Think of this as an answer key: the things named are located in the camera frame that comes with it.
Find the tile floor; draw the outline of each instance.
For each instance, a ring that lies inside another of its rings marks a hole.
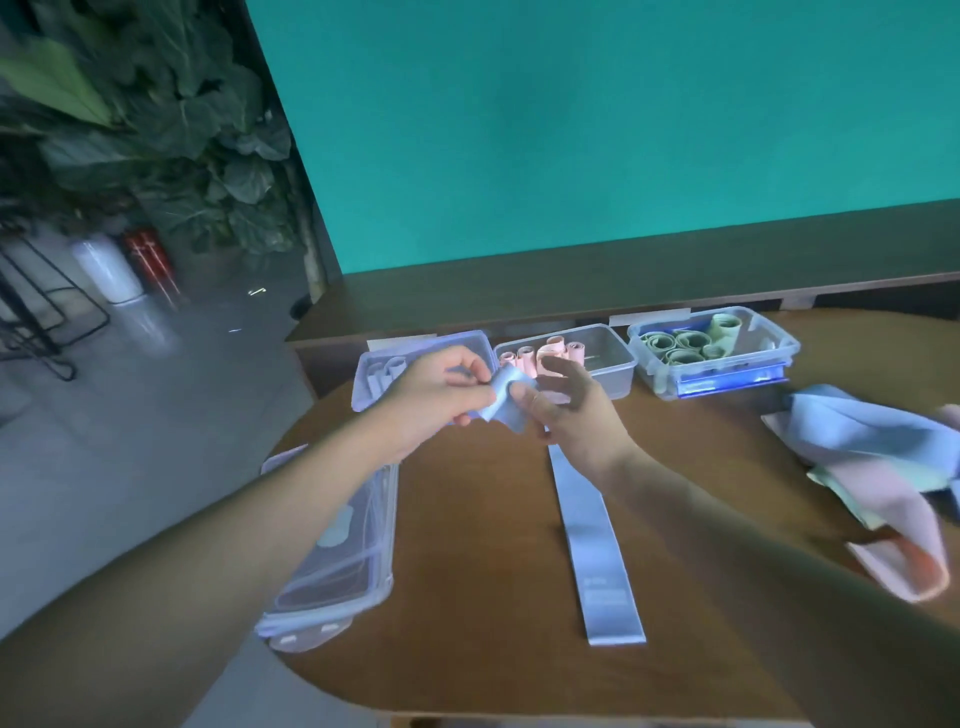
[[[254,296],[260,287],[265,292]],[[179,311],[114,307],[74,382],[0,362],[0,636],[87,574],[249,480],[310,403],[283,337],[296,256]],[[374,728],[248,639],[187,728]],[[545,718],[461,726],[650,726]],[[756,725],[742,723],[741,726]]]

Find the clear plastic box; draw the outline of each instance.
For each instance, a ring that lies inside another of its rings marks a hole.
[[[732,314],[743,322],[731,355],[724,358],[668,366],[640,341],[640,336],[651,331],[706,332],[717,313]],[[786,381],[786,368],[800,350],[797,339],[744,306],[697,311],[682,319],[645,321],[628,328],[627,335],[628,346],[636,355],[636,375],[662,400],[682,400]]]
[[[262,472],[301,450],[271,458]],[[255,628],[260,637],[271,638],[271,647],[285,652],[312,649],[390,594],[398,472],[398,465],[381,468],[360,486],[294,571]]]
[[[533,347],[536,350],[546,344],[546,340],[551,336],[562,336],[567,342],[579,341],[587,348],[584,366],[590,375],[603,385],[611,400],[619,400],[630,394],[636,357],[616,331],[606,324],[567,328],[541,336],[508,341],[498,345],[493,350],[493,356],[499,362],[503,352],[516,352],[519,347]]]
[[[467,347],[483,358],[491,372],[496,371],[496,358],[493,356],[490,339],[487,338],[487,334],[479,330],[451,333],[447,336],[438,336],[435,339],[418,339],[392,349],[364,352],[360,354],[357,372],[353,377],[353,394],[350,398],[350,406],[353,411],[363,412],[379,399],[379,396],[371,391],[367,381],[367,373],[371,366],[386,365],[387,362],[397,356],[402,356],[406,365],[409,366],[418,356],[438,352],[440,349],[457,346],[458,344]]]

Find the teal panel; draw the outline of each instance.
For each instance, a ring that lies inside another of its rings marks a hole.
[[[248,0],[344,272],[960,197],[952,0]]]

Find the brown wooden surface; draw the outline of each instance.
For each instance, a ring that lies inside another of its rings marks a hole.
[[[960,200],[344,276],[295,347],[960,278]]]
[[[828,382],[920,413],[960,402],[960,325],[825,309],[773,318],[803,344],[794,386]],[[896,352],[877,339],[897,342]],[[759,420],[777,395],[662,402],[635,382],[616,408],[665,465],[780,538],[862,573],[843,543],[869,534]],[[318,402],[276,451],[350,416],[348,400],[345,385]],[[802,717],[658,539],[615,504],[649,643],[588,646],[546,450],[530,432],[447,427],[404,461],[399,488],[391,596],[330,643],[283,657],[321,690],[426,715]],[[960,529],[942,527],[957,563]],[[960,587],[920,608],[960,626]]]

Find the white cylinder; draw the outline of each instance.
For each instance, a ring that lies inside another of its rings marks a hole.
[[[70,252],[108,303],[126,303],[143,295],[143,284],[110,238],[101,232],[78,240]]]

